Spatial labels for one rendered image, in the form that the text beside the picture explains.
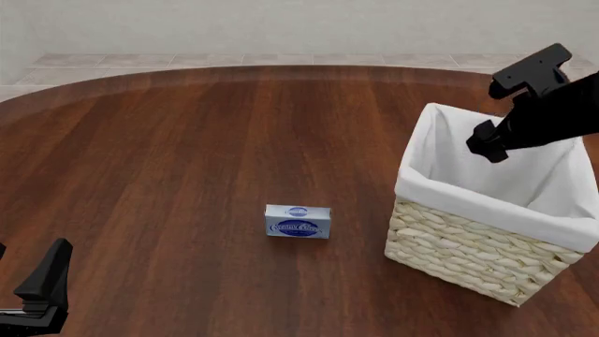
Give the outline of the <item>woven basket with white liner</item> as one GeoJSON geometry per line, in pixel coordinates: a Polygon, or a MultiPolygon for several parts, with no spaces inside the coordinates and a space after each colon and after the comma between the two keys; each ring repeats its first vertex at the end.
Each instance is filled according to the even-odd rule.
{"type": "Polygon", "coordinates": [[[386,257],[518,306],[599,244],[599,189],[582,139],[491,163],[475,111],[426,105],[395,183],[386,257]]]}

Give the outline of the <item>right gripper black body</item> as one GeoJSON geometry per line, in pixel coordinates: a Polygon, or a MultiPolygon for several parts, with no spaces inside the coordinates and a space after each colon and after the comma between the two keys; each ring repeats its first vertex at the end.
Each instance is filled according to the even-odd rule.
{"type": "Polygon", "coordinates": [[[477,125],[466,145],[472,154],[484,156],[491,163],[500,163],[508,158],[500,128],[492,120],[477,125]]]}

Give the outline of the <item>black flat plate on stalk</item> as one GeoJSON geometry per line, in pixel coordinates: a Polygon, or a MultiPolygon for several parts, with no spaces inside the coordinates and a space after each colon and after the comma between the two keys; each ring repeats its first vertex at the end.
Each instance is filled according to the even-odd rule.
{"type": "Polygon", "coordinates": [[[526,90],[531,97],[543,97],[570,83],[561,66],[570,61],[572,56],[560,43],[528,55],[492,75],[489,96],[500,100],[526,90]]]}

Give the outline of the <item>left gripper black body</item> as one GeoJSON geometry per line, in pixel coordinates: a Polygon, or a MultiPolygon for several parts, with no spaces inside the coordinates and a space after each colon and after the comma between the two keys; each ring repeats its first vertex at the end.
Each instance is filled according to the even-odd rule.
{"type": "Polygon", "coordinates": [[[67,310],[55,305],[33,311],[0,309],[0,334],[58,334],[67,317],[67,310]]]}

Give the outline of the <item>blue cream cheese box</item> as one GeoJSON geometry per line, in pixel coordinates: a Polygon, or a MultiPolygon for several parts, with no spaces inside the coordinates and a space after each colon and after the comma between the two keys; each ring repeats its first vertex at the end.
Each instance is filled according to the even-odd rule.
{"type": "Polygon", "coordinates": [[[331,208],[267,204],[266,235],[286,238],[328,239],[331,208]]]}

